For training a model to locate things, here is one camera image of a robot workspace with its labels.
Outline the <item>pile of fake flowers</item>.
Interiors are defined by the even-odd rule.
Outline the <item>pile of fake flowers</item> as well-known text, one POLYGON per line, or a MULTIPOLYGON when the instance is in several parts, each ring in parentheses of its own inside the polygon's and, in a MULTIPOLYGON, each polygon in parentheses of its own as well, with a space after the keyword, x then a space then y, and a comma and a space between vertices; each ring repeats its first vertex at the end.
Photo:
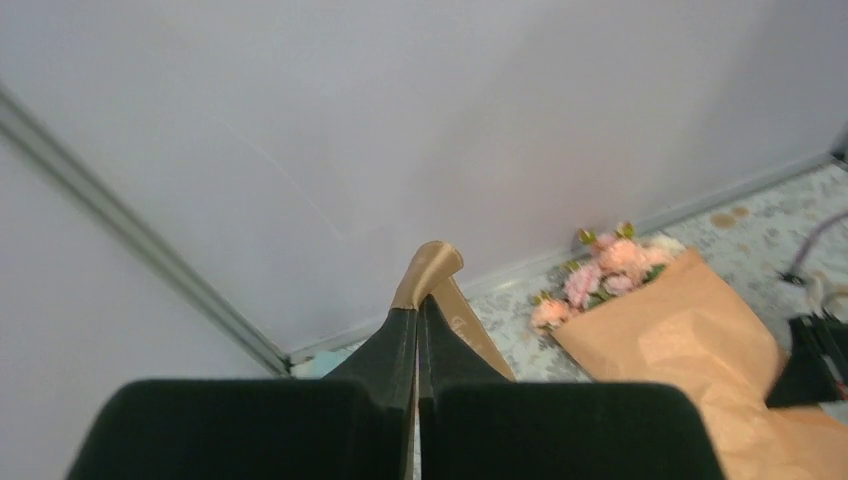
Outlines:
POLYGON ((638 236, 630 222, 607 233, 581 229, 578 240, 589 256, 563 264, 562 285, 542 290, 533 299, 529 325, 541 335, 646 286, 686 251, 682 242, 666 234, 638 236))

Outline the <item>beige ribbon pile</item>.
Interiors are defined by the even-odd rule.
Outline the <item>beige ribbon pile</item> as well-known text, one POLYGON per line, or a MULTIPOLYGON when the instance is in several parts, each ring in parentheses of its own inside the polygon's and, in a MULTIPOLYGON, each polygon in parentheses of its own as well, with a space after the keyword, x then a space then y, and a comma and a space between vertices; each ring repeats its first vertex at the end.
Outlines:
POLYGON ((454 279, 463 266, 464 260, 453 245, 443 241, 422 244, 395 291, 391 307, 421 311, 425 299, 432 298, 445 320, 448 337, 460 341, 472 358, 495 371, 498 379, 513 381, 512 369, 454 279))

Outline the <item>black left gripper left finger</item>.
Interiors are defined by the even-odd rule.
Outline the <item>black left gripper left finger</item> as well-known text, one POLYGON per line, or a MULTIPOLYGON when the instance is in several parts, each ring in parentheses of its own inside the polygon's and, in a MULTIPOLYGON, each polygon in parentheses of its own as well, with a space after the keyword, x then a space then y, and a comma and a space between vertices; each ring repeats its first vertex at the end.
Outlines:
POLYGON ((312 380, 147 379, 103 406, 72 479, 408 479, 417 314, 312 380))

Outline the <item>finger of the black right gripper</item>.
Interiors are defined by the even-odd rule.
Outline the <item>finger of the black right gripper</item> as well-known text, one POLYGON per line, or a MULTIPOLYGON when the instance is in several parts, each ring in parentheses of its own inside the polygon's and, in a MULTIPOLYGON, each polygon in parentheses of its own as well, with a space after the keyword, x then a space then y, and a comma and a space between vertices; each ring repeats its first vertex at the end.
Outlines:
POLYGON ((765 404, 769 408, 812 406, 847 399, 847 325, 831 314, 788 321, 789 359, 765 404))

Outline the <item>peach wrapping paper sheet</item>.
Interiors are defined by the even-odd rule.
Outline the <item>peach wrapping paper sheet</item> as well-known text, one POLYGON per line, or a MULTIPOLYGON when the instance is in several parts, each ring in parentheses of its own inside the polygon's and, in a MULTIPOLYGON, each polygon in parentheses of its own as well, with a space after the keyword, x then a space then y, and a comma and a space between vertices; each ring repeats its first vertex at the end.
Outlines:
POLYGON ((659 382, 684 392, 729 479, 847 476, 846 425, 817 406, 766 407, 787 355, 694 249, 553 337, 595 380, 659 382))

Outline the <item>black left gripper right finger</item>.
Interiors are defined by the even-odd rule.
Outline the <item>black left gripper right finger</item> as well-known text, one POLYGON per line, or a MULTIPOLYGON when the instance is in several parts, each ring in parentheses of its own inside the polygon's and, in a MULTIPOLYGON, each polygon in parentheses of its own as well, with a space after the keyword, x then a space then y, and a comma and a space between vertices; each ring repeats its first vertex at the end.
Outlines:
POLYGON ((418 316, 426 479, 720 479, 694 404, 661 383, 515 382, 450 328, 418 316))

